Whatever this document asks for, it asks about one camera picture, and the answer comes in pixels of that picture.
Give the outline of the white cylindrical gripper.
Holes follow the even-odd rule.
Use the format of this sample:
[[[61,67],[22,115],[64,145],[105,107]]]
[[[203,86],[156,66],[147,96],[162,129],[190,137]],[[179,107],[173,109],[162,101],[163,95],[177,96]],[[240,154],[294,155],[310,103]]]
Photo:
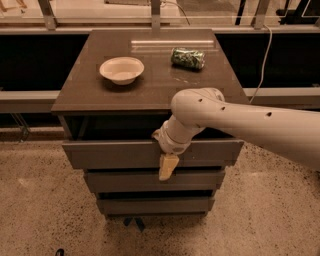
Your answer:
[[[177,155],[183,154],[190,146],[194,136],[201,133],[203,127],[183,125],[174,115],[152,133],[164,153],[160,156],[159,180],[168,180],[179,163]]]

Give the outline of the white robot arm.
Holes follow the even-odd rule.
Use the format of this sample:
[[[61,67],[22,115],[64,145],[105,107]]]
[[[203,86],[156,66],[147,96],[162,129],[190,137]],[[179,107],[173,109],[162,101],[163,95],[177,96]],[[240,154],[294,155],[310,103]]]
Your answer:
[[[320,169],[320,114],[233,104],[215,88],[185,89],[171,100],[172,115],[153,133],[162,154],[159,179],[168,180],[194,136],[218,129],[311,169]]]

